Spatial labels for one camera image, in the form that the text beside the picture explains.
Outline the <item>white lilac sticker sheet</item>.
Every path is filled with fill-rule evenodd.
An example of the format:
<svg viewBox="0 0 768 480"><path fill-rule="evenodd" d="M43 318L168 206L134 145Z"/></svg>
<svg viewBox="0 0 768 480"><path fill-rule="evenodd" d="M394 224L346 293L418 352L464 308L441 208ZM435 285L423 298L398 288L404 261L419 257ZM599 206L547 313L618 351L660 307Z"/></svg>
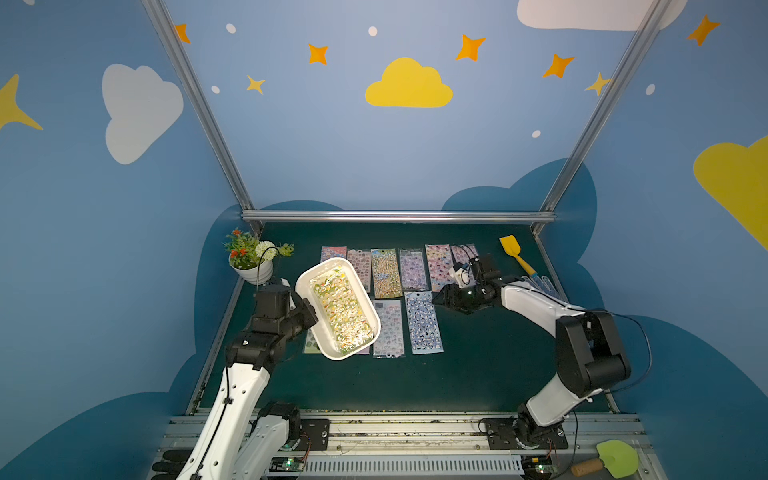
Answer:
<svg viewBox="0 0 768 480"><path fill-rule="evenodd" d="M380 334L373 344L375 358L401 358L405 356L402 307L399 300L377 300L375 311L380 320Z"/></svg>

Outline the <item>green panda sticker sheet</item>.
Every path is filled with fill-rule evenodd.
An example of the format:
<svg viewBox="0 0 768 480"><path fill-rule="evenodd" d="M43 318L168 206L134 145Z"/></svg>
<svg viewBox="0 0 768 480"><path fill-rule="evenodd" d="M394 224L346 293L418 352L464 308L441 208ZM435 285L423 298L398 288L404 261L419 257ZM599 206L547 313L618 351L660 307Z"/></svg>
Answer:
<svg viewBox="0 0 768 480"><path fill-rule="evenodd" d="M394 249L372 249L374 297L395 299L402 296L397 254Z"/></svg>

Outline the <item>pink blue cat sticker sheet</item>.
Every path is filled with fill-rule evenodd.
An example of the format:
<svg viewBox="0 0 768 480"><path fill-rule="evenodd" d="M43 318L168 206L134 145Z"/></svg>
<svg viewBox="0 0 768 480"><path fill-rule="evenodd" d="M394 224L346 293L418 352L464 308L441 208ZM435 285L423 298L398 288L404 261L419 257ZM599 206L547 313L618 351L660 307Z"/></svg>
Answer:
<svg viewBox="0 0 768 480"><path fill-rule="evenodd" d="M320 262L325 262L332 258L346 258L348 248L346 246L322 246Z"/></svg>

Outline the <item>pale green sticker sheet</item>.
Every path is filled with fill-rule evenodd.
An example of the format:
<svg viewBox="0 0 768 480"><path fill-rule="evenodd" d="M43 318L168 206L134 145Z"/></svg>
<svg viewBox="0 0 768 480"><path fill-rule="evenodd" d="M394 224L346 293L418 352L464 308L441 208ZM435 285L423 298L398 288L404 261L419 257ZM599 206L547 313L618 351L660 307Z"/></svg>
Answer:
<svg viewBox="0 0 768 480"><path fill-rule="evenodd" d="M321 354L316 338L312 331L308 331L303 348L304 354Z"/></svg>

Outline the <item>purple sticker sheet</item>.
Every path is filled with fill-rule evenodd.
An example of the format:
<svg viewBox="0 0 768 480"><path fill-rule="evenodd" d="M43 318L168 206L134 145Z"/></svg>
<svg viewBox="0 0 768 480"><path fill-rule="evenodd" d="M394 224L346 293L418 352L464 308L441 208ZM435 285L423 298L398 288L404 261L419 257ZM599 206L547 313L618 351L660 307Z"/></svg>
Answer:
<svg viewBox="0 0 768 480"><path fill-rule="evenodd" d="M399 261L403 291L426 291L428 285L422 251L420 249L400 249Z"/></svg>

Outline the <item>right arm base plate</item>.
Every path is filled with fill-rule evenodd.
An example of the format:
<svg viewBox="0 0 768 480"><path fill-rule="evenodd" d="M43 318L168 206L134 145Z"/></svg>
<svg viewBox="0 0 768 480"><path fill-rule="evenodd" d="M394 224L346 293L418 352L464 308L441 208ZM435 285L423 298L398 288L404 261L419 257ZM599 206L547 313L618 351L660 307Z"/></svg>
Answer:
<svg viewBox="0 0 768 480"><path fill-rule="evenodd" d="M491 450L560 450L569 446L561 423L540 427L527 418L507 417L484 418L478 426Z"/></svg>

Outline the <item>blue penguin sticker sheet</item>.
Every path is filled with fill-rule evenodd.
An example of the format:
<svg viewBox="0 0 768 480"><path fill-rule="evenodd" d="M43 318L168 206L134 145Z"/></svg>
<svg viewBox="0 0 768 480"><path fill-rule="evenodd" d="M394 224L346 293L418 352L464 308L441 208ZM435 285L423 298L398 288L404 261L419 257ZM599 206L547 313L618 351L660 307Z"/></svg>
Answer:
<svg viewBox="0 0 768 480"><path fill-rule="evenodd" d="M405 306L412 353L443 353L437 314L430 292L407 292Z"/></svg>

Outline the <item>yellow green sticker sheet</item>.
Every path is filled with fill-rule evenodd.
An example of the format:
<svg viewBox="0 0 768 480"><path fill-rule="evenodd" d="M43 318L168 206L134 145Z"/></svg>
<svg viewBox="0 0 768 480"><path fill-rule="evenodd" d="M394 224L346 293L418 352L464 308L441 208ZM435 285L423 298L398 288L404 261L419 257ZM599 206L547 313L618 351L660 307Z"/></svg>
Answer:
<svg viewBox="0 0 768 480"><path fill-rule="evenodd" d="M348 275L334 267L311 281L312 290L327 316L337 349L348 354L368 344L374 331Z"/></svg>

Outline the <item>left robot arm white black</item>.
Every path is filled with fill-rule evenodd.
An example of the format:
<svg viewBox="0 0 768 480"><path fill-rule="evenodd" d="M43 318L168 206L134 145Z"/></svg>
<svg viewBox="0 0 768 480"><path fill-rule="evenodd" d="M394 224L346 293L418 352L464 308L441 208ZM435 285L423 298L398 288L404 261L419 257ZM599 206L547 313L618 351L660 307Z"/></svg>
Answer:
<svg viewBox="0 0 768 480"><path fill-rule="evenodd" d="M272 402L250 422L286 345L318 321L314 307L285 283L255 295L248 324L226 348L218 393L179 479L260 479L273 457L300 437L292 404Z"/></svg>

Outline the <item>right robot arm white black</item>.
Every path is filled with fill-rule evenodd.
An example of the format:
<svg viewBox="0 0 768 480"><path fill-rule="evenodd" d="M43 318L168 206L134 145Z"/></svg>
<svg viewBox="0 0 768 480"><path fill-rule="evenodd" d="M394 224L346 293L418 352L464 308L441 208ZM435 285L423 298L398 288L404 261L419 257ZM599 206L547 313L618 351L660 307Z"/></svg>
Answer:
<svg viewBox="0 0 768 480"><path fill-rule="evenodd" d="M493 448L566 447L566 416L631 377L616 313L570 304L533 275L503 275L489 255L456 263L450 275L453 281L440 288L434 305L464 314L501 306L537 325L555 342L552 379L522 403L515 416L486 424Z"/></svg>

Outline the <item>pink bonbon drop sticker sheet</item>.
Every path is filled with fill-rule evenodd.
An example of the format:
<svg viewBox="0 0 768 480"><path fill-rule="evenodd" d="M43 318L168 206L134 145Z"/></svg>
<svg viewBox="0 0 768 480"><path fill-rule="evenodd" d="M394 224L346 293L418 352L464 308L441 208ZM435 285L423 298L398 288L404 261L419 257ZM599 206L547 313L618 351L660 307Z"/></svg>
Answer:
<svg viewBox="0 0 768 480"><path fill-rule="evenodd" d="M371 293L372 283L372 254L370 250L349 249L347 260L352 264L364 290Z"/></svg>

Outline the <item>pink bear sticker sheet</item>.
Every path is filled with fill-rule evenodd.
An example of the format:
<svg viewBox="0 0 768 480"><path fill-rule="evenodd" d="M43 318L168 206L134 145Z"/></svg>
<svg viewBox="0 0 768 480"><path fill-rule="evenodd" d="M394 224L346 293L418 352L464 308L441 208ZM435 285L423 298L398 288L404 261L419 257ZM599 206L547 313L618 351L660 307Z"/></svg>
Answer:
<svg viewBox="0 0 768 480"><path fill-rule="evenodd" d="M454 269L461 271L462 282L468 286L476 283L471 266L471 259L478 256L473 244L451 245L451 253L454 259Z"/></svg>

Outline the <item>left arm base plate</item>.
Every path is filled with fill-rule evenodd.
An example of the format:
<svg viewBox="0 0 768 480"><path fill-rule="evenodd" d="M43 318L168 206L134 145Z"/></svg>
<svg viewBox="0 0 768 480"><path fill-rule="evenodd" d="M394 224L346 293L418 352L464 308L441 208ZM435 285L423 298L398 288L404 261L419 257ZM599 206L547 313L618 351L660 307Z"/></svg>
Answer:
<svg viewBox="0 0 768 480"><path fill-rule="evenodd" d="M330 438L328 419L302 419L299 424L290 423L286 444L282 452L291 454L306 451L326 451Z"/></svg>

